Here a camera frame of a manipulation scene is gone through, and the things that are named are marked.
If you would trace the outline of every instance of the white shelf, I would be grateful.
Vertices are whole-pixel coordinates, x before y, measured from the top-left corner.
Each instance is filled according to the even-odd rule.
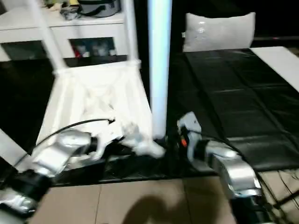
[[[49,27],[79,26],[79,25],[100,25],[100,24],[121,24],[124,23],[124,13],[120,12],[105,18],[79,18],[66,21],[59,11],[51,12],[42,8],[44,17]],[[3,15],[0,15],[0,30],[36,28],[32,15],[28,8],[17,7]]]

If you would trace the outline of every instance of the white pillow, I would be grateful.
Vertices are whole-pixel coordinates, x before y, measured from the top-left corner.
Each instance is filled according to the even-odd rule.
[[[184,52],[249,48],[255,31],[255,13],[230,18],[186,14]]]

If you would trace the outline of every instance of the wire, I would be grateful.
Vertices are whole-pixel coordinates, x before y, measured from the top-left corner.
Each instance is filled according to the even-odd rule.
[[[288,185],[287,185],[287,184],[285,183],[285,181],[283,180],[280,171],[277,171],[277,173],[278,173],[278,175],[279,175],[279,178],[281,179],[281,182],[284,184],[284,186],[285,186],[285,188],[288,190],[288,192],[289,192],[290,194],[293,194],[293,192],[291,191],[291,189],[288,187]],[[293,198],[292,201],[293,201],[293,203],[294,203],[296,209],[299,210],[299,204],[298,204],[298,202],[296,201],[296,199]]]
[[[45,141],[47,141],[49,138],[51,138],[52,136],[66,130],[69,129],[71,127],[75,127],[78,125],[82,125],[82,124],[86,124],[86,123],[91,123],[91,122],[95,122],[95,121],[109,121],[110,123],[114,122],[114,120],[110,120],[110,119],[90,119],[90,120],[84,120],[84,121],[80,121],[68,126],[65,126],[63,128],[58,129],[57,131],[53,132],[52,134],[48,135],[47,137],[45,137],[43,140],[41,140],[39,143],[37,143],[37,145],[35,147],[32,147],[27,154],[23,155],[17,162],[16,164],[11,167],[11,169],[8,171],[8,174],[6,175],[6,177],[3,178],[3,182],[0,184],[0,189],[3,189],[4,185],[6,184],[6,180],[14,173],[14,168],[17,167],[29,154],[31,154],[33,152],[33,150],[40,146],[41,144],[43,144]]]
[[[206,133],[202,133],[202,132],[199,132],[199,131],[195,131],[195,130],[190,130],[190,129],[187,129],[187,131],[189,132],[193,132],[193,133],[197,133],[197,134],[200,134],[204,137],[208,137],[208,138],[211,138],[213,140],[216,140],[218,142],[221,142],[221,143],[224,143],[226,145],[228,145],[229,147],[231,147],[233,150],[235,150],[241,157],[242,159],[248,163],[250,165],[250,162],[248,162],[248,160],[245,158],[244,154],[238,149],[236,148],[234,145],[232,145],[232,143],[228,140],[228,139],[221,139],[221,138],[218,138],[218,137],[215,137],[215,136],[212,136],[212,135],[209,135],[209,134],[206,134]],[[272,199],[274,200],[275,203],[278,203],[278,200],[275,196],[275,194],[273,193],[273,191],[271,190],[271,188],[268,186],[268,184],[265,182],[265,180],[260,176],[260,174],[253,168],[253,166],[251,166],[252,169],[254,170],[258,180],[264,185],[264,187],[267,189],[267,191],[269,192],[270,196],[272,197]],[[287,216],[286,216],[286,213],[285,211],[283,211],[283,209],[281,207],[278,208],[278,210],[280,211],[280,214],[281,214],[281,218],[288,224],[292,223],[291,221],[289,221],[287,219]],[[279,218],[271,211],[271,214],[278,220]]]

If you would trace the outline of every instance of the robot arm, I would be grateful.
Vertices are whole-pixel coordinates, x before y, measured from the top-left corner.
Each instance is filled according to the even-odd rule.
[[[252,167],[226,144],[209,141],[205,162],[220,177],[232,213],[239,224],[270,224],[265,198]]]
[[[53,144],[37,153],[30,169],[8,182],[0,197],[0,224],[25,223],[69,159],[95,151],[96,143],[89,133],[75,129],[61,132]]]
[[[198,169],[194,152],[201,140],[201,127],[193,112],[178,121],[180,134],[188,140],[187,158]],[[224,143],[209,141],[204,152],[200,153],[209,167],[214,169],[221,180],[232,213],[238,224],[272,224],[264,207],[265,198],[253,168],[243,158]]]
[[[34,150],[31,167],[13,177],[0,196],[0,224],[24,223],[36,211],[42,197],[64,170],[90,166],[101,162],[108,144],[119,140],[136,155],[161,157],[164,149],[143,136],[138,127],[124,128],[114,121],[97,137],[76,129],[60,132],[53,144]]]

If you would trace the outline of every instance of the tile floor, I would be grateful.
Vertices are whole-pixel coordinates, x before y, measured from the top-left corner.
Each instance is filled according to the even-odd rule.
[[[299,181],[280,172],[292,191]],[[262,174],[278,199],[277,172]],[[299,224],[293,202],[283,206]],[[30,224],[235,224],[218,177],[53,188]]]

